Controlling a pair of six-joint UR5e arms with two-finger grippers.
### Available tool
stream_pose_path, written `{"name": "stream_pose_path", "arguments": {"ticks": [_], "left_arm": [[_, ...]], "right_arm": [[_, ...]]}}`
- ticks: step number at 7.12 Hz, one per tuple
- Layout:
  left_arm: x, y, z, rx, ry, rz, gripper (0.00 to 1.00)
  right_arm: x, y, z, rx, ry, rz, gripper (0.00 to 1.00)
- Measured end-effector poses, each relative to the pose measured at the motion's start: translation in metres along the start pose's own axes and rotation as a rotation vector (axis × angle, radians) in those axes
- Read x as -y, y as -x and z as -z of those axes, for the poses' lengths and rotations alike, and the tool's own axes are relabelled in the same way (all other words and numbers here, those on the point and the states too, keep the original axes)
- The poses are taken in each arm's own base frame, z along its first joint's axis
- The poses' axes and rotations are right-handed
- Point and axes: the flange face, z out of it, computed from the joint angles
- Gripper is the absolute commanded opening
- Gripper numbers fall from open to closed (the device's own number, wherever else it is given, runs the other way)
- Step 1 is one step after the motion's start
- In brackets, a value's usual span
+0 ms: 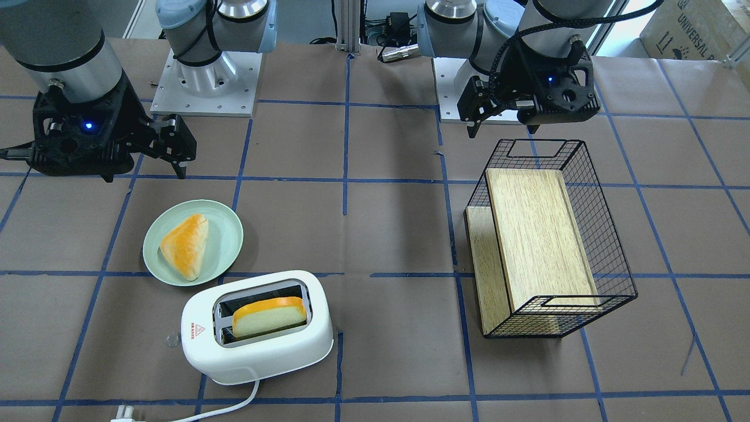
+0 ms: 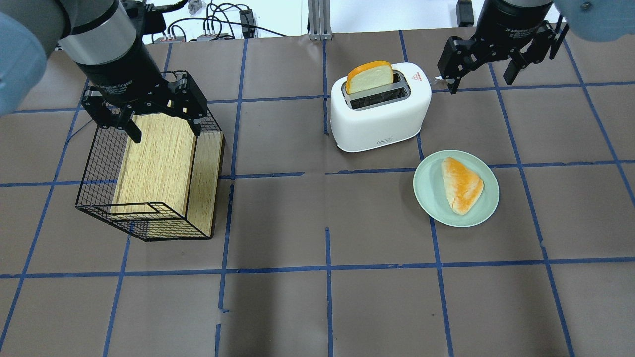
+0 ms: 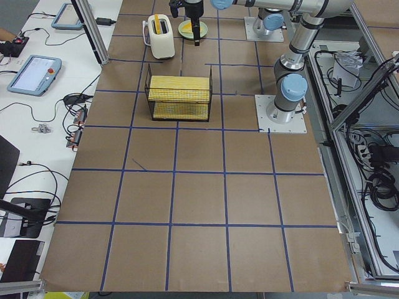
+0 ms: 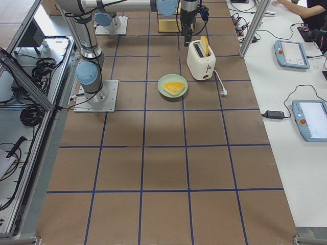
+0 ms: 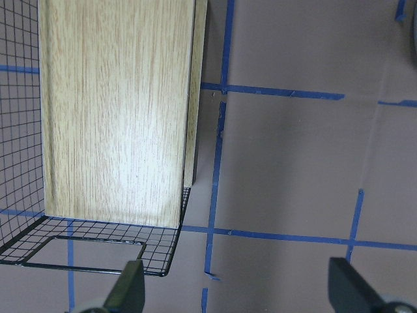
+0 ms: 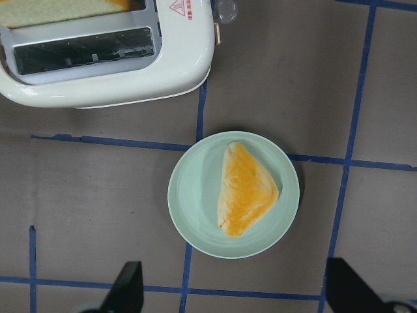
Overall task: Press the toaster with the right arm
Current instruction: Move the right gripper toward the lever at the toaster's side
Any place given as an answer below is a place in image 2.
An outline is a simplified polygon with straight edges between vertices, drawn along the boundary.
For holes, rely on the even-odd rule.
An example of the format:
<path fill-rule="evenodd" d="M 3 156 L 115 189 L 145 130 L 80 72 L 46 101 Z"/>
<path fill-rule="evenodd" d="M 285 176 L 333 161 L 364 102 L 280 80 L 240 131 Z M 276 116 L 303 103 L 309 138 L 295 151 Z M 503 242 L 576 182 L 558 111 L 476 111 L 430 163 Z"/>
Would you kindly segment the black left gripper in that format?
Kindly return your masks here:
<path fill-rule="evenodd" d="M 200 136 L 200 123 L 208 115 L 204 93 L 188 72 L 164 72 L 165 80 L 143 43 L 133 43 L 126 54 L 109 63 L 78 66 L 92 84 L 82 94 L 82 107 L 99 128 L 123 131 L 139 144 L 135 112 L 165 112 L 188 122 L 193 134 Z"/>

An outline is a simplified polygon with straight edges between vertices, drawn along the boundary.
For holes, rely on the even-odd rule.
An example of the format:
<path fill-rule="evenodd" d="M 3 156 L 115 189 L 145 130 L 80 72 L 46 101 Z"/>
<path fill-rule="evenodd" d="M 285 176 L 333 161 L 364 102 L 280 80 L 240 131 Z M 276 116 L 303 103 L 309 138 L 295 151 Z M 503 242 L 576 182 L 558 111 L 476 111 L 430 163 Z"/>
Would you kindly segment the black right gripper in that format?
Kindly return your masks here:
<path fill-rule="evenodd" d="M 545 21 L 552 6 L 551 0 L 486 0 L 472 38 L 451 36 L 442 50 L 437 67 L 449 92 L 456 94 L 461 80 L 486 63 L 510 57 L 503 78 L 511 85 L 530 64 L 553 59 L 569 25 L 562 17 L 555 28 Z"/>

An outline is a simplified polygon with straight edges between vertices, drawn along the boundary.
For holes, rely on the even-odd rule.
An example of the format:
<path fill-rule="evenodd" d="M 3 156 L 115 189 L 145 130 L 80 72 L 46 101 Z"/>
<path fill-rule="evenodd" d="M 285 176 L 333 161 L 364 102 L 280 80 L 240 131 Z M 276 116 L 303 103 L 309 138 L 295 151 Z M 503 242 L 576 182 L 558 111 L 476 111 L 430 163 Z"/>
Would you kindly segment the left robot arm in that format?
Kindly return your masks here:
<path fill-rule="evenodd" d="M 208 102 L 186 71 L 167 81 L 143 36 L 166 29 L 163 15 L 186 0 L 154 6 L 144 0 L 3 0 L 0 3 L 1 114 L 14 112 L 41 81 L 61 47 L 86 75 L 81 105 L 98 127 L 124 131 L 135 143 L 133 116 L 163 113 L 200 135 Z"/>

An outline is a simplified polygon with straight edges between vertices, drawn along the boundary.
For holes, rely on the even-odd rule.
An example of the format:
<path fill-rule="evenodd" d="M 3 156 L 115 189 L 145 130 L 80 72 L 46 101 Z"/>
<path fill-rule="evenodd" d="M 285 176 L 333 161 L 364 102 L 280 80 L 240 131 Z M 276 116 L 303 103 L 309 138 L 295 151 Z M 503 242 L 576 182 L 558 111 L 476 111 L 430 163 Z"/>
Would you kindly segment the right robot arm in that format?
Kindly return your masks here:
<path fill-rule="evenodd" d="M 486 63 L 508 60 L 503 78 L 546 57 L 553 59 L 571 30 L 580 38 L 608 42 L 634 33 L 632 0 L 486 0 L 469 39 L 451 36 L 438 61 L 439 79 L 451 94 Z"/>

